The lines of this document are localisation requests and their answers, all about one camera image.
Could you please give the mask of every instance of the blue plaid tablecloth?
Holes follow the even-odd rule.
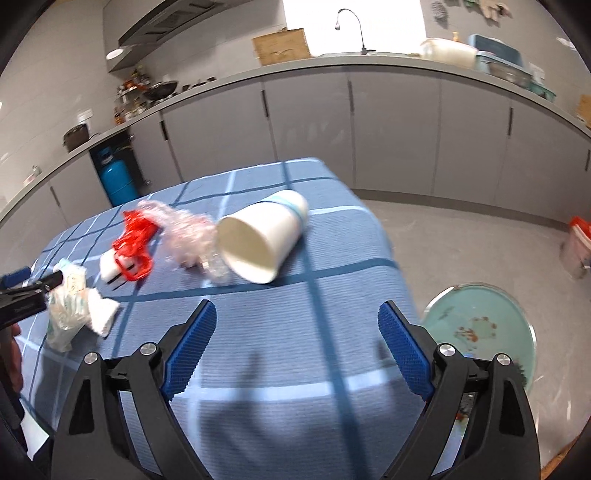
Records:
[[[167,261],[156,235],[150,276],[114,290],[100,280],[99,257],[123,232],[121,213],[137,202],[53,239],[33,277],[68,258],[87,268],[89,286],[121,308],[106,339],[84,328],[68,353],[45,345],[47,312],[21,322],[22,397],[33,415],[56,428],[87,352],[129,355],[158,342],[209,299],[217,329],[171,406],[214,479],[379,478],[424,403],[408,390],[378,331],[385,300],[394,300],[411,322],[418,318],[376,217],[313,158],[204,177],[149,197],[219,219],[286,188],[308,200],[309,225],[269,285],[236,276],[213,285],[196,269]],[[157,471],[131,395],[122,397],[138,456]]]

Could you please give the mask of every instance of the human hand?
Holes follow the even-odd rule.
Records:
[[[18,347],[17,341],[14,339],[21,334],[21,328],[17,323],[10,327],[10,334],[12,339],[10,341],[10,365],[7,365],[8,376],[12,383],[12,389],[19,393],[24,386],[24,379],[22,377],[22,355],[21,349]]]

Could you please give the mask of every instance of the bright window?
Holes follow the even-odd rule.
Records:
[[[287,28],[304,28],[314,56],[361,50],[359,24],[351,12],[341,12],[340,30],[335,30],[341,8],[350,8],[361,20],[367,48],[414,53],[426,38],[419,0],[283,0],[283,6]]]

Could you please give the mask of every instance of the gooseneck faucet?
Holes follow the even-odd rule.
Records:
[[[341,8],[337,13],[336,13],[336,25],[335,25],[335,30],[340,30],[340,24],[339,24],[339,15],[341,12],[347,10],[347,12],[351,12],[353,15],[355,15],[355,18],[357,19],[357,22],[359,23],[359,32],[361,33],[361,55],[367,55],[368,52],[370,51],[375,51],[375,50],[368,50],[367,48],[365,48],[365,41],[363,40],[363,29],[361,29],[361,20],[359,19],[359,17],[357,16],[357,14],[355,12],[353,12],[352,10],[350,10],[349,8]]]

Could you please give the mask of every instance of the paper cup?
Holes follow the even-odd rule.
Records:
[[[223,217],[217,248],[224,262],[242,278],[269,283],[308,221],[308,202],[294,190],[276,192]]]

